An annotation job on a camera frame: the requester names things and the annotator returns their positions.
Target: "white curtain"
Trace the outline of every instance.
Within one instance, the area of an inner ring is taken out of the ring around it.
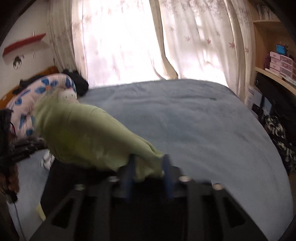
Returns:
[[[192,78],[244,100],[249,16],[245,0],[73,0],[76,65],[91,87]]]
[[[72,38],[72,0],[49,1],[48,34],[58,70],[76,70]]]

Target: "white wall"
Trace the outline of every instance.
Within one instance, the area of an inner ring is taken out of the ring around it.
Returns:
[[[53,54],[50,48],[48,34],[41,42],[32,43],[21,47],[6,56],[2,56],[3,50],[8,45],[27,37],[47,32],[47,0],[37,0],[27,11],[16,21],[3,44],[0,47],[0,98],[10,89],[18,85],[20,79],[27,79],[53,66]],[[15,70],[13,61],[16,56],[24,55],[21,68]]]

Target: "bed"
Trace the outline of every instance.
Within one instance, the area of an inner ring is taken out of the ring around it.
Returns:
[[[151,81],[93,89],[79,101],[104,109],[168,153],[185,175],[224,184],[269,240],[278,240],[292,221],[292,196],[281,158],[253,114],[225,86]],[[41,155],[19,164],[17,207],[27,239],[41,224],[35,206],[48,175],[39,167]],[[14,208],[10,210],[18,230]]]

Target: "green object on bed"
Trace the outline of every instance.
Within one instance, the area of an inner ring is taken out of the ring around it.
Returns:
[[[96,106],[59,102],[56,91],[38,102],[34,116],[36,132],[64,163],[117,171],[135,154],[138,181],[162,175],[163,154]]]

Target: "silver bolt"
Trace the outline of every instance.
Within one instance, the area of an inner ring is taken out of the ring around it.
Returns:
[[[85,185],[83,184],[76,184],[75,185],[75,190],[77,191],[83,191],[85,189]]]
[[[108,177],[108,181],[111,183],[116,183],[119,181],[119,178],[116,176],[111,176],[111,177]]]
[[[180,177],[179,177],[179,180],[180,180],[181,182],[185,183],[185,182],[190,182],[190,181],[191,181],[191,178],[188,177],[188,176],[180,176]]]
[[[224,188],[225,188],[224,185],[222,185],[220,183],[213,184],[213,189],[216,190],[216,191],[223,190]]]

